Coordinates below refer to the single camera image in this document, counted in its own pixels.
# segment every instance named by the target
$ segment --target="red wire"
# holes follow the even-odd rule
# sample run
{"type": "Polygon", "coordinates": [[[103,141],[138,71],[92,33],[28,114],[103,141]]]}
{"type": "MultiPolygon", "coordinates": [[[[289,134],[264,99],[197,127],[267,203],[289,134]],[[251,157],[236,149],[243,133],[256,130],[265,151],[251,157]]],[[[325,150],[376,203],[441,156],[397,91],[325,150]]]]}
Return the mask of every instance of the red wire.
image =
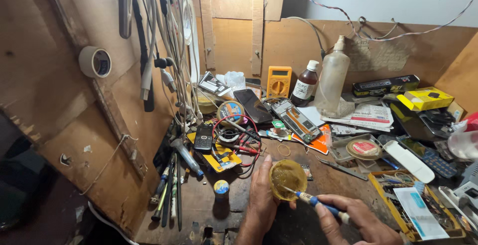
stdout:
{"type": "MultiPolygon", "coordinates": [[[[257,136],[259,136],[259,131],[257,130],[256,123],[254,123],[254,121],[253,121],[249,116],[244,115],[244,114],[234,114],[234,115],[229,115],[229,116],[226,116],[226,117],[222,118],[221,120],[219,120],[219,121],[212,127],[212,132],[215,133],[216,126],[217,126],[218,124],[220,124],[223,120],[226,120],[226,119],[228,119],[228,118],[230,118],[230,117],[235,117],[235,116],[246,117],[249,121],[251,121],[251,122],[252,122],[252,125],[254,126],[254,129],[256,130],[257,136]]],[[[257,149],[257,155],[256,155],[256,158],[254,158],[253,162],[256,161],[257,158],[259,158],[259,154],[260,154],[260,141],[258,142],[258,144],[259,144],[259,147],[258,147],[258,149],[257,149]]],[[[240,165],[243,166],[243,167],[248,167],[248,166],[252,165],[252,163],[250,163],[250,164],[243,164],[243,163],[241,163],[240,165]]]]}

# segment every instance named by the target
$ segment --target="digital multimeter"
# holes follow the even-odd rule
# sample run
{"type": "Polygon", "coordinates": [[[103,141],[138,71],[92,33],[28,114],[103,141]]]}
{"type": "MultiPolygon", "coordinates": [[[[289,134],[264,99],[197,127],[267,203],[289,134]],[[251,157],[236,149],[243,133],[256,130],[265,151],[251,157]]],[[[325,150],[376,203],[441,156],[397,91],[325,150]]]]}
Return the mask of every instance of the digital multimeter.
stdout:
{"type": "Polygon", "coordinates": [[[269,66],[266,98],[289,96],[292,68],[290,66],[269,66]]]}

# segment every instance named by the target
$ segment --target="white plastic bag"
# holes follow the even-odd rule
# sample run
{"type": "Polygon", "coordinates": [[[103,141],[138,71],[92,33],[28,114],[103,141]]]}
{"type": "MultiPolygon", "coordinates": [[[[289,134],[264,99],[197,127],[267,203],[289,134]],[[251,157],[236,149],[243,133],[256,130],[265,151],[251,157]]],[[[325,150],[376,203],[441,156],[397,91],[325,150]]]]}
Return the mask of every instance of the white plastic bag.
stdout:
{"type": "MultiPolygon", "coordinates": [[[[244,77],[244,72],[228,71],[223,76],[224,83],[229,86],[232,91],[246,89],[246,77],[244,77]]],[[[222,76],[216,74],[216,78],[222,79],[222,76]]],[[[234,98],[232,91],[229,91],[228,94],[226,94],[230,98],[234,98]]]]}

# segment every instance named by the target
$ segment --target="smartphone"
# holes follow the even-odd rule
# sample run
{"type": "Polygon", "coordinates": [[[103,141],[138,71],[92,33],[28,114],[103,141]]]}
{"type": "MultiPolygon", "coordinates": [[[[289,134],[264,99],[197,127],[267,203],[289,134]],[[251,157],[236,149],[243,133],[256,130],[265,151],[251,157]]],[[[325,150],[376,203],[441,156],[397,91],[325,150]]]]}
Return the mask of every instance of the smartphone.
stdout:
{"type": "Polygon", "coordinates": [[[395,120],[400,123],[403,130],[405,130],[407,135],[411,138],[430,142],[443,140],[442,138],[435,136],[430,129],[423,124],[418,115],[401,102],[385,103],[390,108],[395,120]]]}
{"type": "Polygon", "coordinates": [[[444,139],[448,139],[451,136],[452,130],[450,127],[434,123],[426,114],[420,114],[418,117],[420,117],[420,120],[428,127],[433,135],[444,139]]]}
{"type": "Polygon", "coordinates": [[[237,101],[242,104],[246,113],[254,123],[267,123],[272,121],[272,114],[269,113],[251,89],[234,91],[234,96],[237,101]]]}
{"type": "Polygon", "coordinates": [[[193,148],[198,152],[210,152],[212,149],[212,124],[202,124],[197,127],[193,148]]]}

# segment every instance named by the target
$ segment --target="plastic cup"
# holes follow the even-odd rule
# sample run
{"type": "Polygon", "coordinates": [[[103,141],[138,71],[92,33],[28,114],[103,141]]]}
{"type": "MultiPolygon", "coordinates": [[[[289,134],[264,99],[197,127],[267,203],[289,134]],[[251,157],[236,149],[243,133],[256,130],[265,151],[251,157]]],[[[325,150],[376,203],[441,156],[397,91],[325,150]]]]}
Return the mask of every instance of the plastic cup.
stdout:
{"type": "Polygon", "coordinates": [[[292,201],[298,197],[282,186],[294,191],[305,192],[307,176],[301,165],[292,160],[281,160],[272,166],[269,171],[269,180],[274,195],[280,200],[292,201]]]}

